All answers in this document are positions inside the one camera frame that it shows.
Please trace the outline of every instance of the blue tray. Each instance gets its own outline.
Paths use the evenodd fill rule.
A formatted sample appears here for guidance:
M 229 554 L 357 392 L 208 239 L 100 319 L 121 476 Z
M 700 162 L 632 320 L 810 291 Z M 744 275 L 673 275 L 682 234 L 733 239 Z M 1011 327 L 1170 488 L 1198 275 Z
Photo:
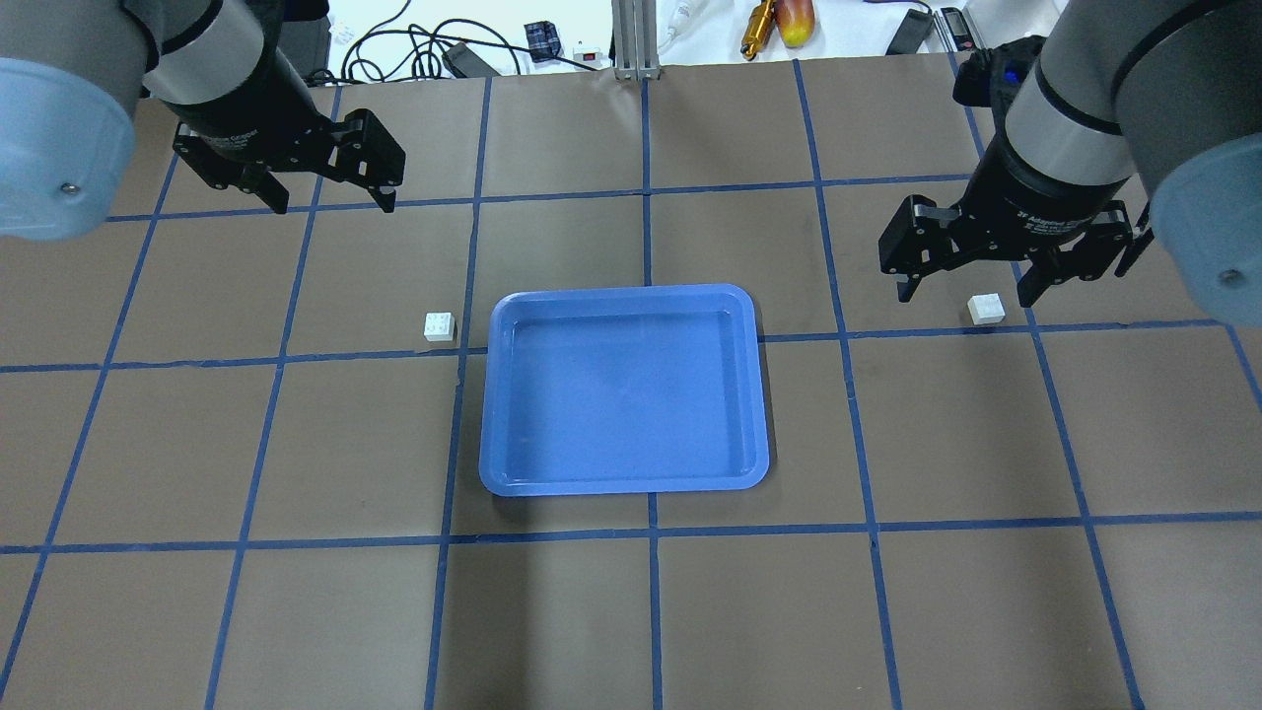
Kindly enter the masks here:
M 515 293 L 491 313 L 491 493 L 729 491 L 769 464 L 753 301 L 740 288 Z

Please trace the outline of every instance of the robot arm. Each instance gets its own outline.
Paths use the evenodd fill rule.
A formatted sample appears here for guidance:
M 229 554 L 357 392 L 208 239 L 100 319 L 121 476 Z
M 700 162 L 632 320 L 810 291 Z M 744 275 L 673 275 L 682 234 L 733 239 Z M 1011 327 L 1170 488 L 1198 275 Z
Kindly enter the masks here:
M 212 188 L 284 212 L 271 173 L 314 172 L 394 209 L 403 148 L 371 111 L 321 115 L 242 0 L 4 0 L 0 28 L 0 233 L 61 238 L 105 219 L 141 83 L 179 116 L 174 148 Z
M 996 136 L 959 202 L 910 195 L 881 236 L 899 299 L 938 270 L 1029 259 L 1029 306 L 1119 256 L 1124 275 L 1156 233 L 1201 308 L 1262 325 L 1258 37 L 1262 0 L 1075 0 L 1046 43 L 976 54 L 955 98 L 992 107 Z M 1140 235 L 1113 201 L 1136 169 Z

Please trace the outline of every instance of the gray metal bracket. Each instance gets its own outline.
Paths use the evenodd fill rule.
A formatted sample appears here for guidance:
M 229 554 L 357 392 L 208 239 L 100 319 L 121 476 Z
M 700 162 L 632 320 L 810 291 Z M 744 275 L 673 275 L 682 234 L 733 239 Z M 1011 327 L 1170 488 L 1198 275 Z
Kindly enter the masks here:
M 656 0 L 613 0 L 613 76 L 620 79 L 658 78 Z

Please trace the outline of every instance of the white cube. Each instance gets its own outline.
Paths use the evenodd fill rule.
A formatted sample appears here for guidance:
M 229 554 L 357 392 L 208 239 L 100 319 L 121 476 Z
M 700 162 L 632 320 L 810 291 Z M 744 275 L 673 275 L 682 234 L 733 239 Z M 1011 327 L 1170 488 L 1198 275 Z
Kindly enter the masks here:
M 451 313 L 425 313 L 425 339 L 451 342 L 456 337 L 456 318 Z
M 968 314 L 973 315 L 974 325 L 1003 322 L 1003 300 L 998 293 L 977 294 L 968 299 Z

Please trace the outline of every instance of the white bottle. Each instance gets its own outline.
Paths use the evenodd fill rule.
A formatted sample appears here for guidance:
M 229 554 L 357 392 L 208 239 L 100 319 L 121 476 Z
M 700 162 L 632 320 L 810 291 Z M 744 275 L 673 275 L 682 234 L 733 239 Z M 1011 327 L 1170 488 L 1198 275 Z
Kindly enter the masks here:
M 674 14 L 670 15 L 670 21 L 666 23 L 666 38 L 658 45 L 658 50 L 660 52 L 670 47 L 675 38 L 688 28 L 688 23 L 692 21 L 693 15 L 705 9 L 707 3 L 709 0 L 679 0 Z

